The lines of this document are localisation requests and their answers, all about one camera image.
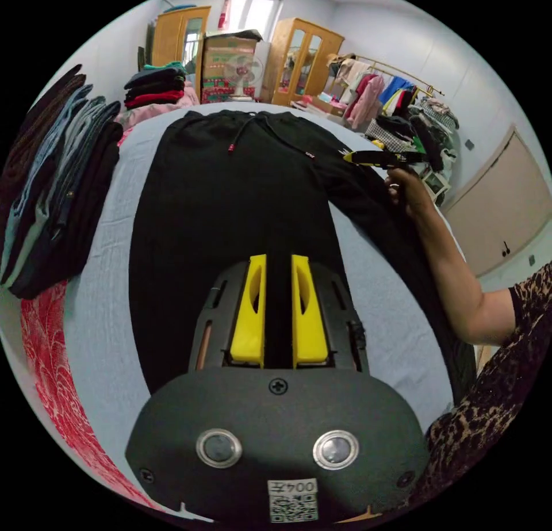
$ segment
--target glass cabinet door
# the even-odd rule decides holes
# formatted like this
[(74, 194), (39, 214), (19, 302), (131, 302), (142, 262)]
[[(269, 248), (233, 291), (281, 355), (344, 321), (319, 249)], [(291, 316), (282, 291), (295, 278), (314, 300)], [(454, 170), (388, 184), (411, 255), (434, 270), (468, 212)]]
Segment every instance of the glass cabinet door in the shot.
[(186, 23), (182, 42), (182, 64), (184, 65), (186, 75), (196, 74), (197, 52), (200, 45), (202, 25), (202, 17), (189, 19)]
[(301, 65), (301, 73), (297, 81), (297, 87), (295, 89), (296, 95), (303, 95), (305, 93), (306, 84), (309, 81), (309, 75), (311, 74), (312, 64), (315, 61), (316, 54), (322, 43), (322, 38), (320, 36), (311, 36), (309, 49), (305, 54), (305, 57)]
[(290, 42), (289, 49), (286, 54), (282, 76), (278, 82), (278, 92), (281, 94), (287, 94), (289, 92), (293, 71), (295, 70), (296, 64), (300, 64), (300, 62), (297, 62), (297, 59), (300, 56), (304, 40), (305, 31), (296, 29), (293, 32), (292, 41)]

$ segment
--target person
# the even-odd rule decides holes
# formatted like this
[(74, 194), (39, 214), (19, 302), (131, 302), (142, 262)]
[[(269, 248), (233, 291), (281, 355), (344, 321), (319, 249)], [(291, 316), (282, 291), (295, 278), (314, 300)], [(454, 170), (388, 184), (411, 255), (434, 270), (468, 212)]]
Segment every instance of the person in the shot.
[(484, 293), (420, 178), (391, 169), (385, 183), (395, 204), (404, 196), (458, 338), (501, 347), (460, 404), (428, 429), (430, 460), (405, 507), (430, 500), (459, 479), (518, 414), (552, 337), (552, 261), (522, 283)]

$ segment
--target wooden wardrobe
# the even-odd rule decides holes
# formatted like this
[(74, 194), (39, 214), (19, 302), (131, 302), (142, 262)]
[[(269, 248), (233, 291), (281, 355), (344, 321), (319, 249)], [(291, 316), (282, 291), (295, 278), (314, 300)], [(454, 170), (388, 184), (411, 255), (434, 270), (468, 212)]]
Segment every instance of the wooden wardrobe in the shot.
[(289, 106), (303, 95), (318, 95), (329, 76), (327, 58), (338, 54), (343, 36), (303, 19), (276, 24), (264, 70), (261, 101)]
[(476, 276), (526, 247), (552, 218), (549, 186), (515, 127), (442, 209)]
[(184, 65), (195, 60), (195, 92), (201, 96), (201, 67), (203, 35), (207, 26), (210, 6), (190, 7), (162, 13), (157, 17), (152, 65), (162, 67), (173, 61)]

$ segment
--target plaid shirt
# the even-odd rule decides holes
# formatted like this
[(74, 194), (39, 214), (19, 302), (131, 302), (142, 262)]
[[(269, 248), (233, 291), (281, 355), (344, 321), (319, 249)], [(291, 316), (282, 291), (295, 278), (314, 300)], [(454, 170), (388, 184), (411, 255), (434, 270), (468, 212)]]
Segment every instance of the plaid shirt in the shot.
[(401, 140), (398, 136), (395, 136), (394, 134), (391, 134), (391, 132), (388, 132), (384, 128), (380, 127), (375, 119), (372, 119), (370, 121), (370, 124), (366, 129), (365, 136), (368, 139), (375, 139), (383, 142), (385, 147), (389, 151), (393, 151), (394, 153), (401, 153), (403, 151), (417, 151), (414, 142)]

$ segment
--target black pants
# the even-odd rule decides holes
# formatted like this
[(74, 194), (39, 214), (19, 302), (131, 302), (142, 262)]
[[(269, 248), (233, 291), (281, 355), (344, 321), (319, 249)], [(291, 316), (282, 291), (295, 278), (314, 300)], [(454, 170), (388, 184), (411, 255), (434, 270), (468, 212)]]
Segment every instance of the black pants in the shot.
[(473, 349), (452, 332), (416, 230), (377, 173), (343, 160), (344, 148), (290, 113), (189, 112), (167, 129), (140, 198), (129, 267), (132, 326), (152, 393), (187, 370), (207, 292), (235, 262), (276, 245), (347, 284), (330, 201), (405, 281), (433, 328), (455, 400), (465, 394)]

